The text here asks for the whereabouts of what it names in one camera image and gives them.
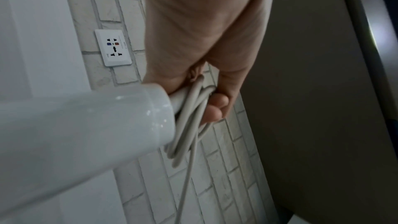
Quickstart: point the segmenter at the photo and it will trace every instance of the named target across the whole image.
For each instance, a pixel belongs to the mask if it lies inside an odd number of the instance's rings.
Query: brick wall
[[[91,89],[139,83],[145,75],[145,0],[68,0]],[[104,66],[95,29],[121,29],[133,64]],[[218,71],[205,68],[206,85]],[[187,161],[173,169],[157,150],[114,170],[129,224],[172,224]],[[278,223],[260,157],[243,106],[214,125],[198,147],[182,224]]]

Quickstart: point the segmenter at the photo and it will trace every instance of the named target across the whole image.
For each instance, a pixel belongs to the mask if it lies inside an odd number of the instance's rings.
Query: cable
[[[170,101],[174,113],[177,114],[177,119],[174,140],[165,146],[165,152],[167,157],[173,160],[172,166],[175,168],[180,165],[186,153],[189,150],[191,151],[175,224],[180,224],[181,222],[182,209],[187,195],[189,180],[191,179],[197,144],[212,126],[212,124],[206,124],[201,127],[202,130],[199,132],[199,124],[209,96],[216,90],[214,85],[203,88],[203,81],[204,77],[201,75],[191,87],[185,87],[170,95]]]

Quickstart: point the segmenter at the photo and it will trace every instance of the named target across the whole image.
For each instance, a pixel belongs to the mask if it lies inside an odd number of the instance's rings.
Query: skin
[[[167,93],[193,81],[207,61],[220,70],[202,123],[228,115],[254,64],[272,0],[146,0],[144,83]]]

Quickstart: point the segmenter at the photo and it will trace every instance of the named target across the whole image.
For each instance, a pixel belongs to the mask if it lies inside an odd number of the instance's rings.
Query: gray cable
[[[180,224],[182,209],[187,195],[189,180],[196,155],[197,144],[202,139],[212,124],[206,124],[199,133],[199,124],[203,117],[210,94],[216,90],[214,85],[203,88],[204,77],[201,75],[191,87],[185,87],[170,95],[170,101],[174,113],[178,115],[175,125],[175,137],[173,142],[165,146],[167,157],[172,159],[172,166],[179,166],[190,150],[187,174],[181,192],[175,224]]]

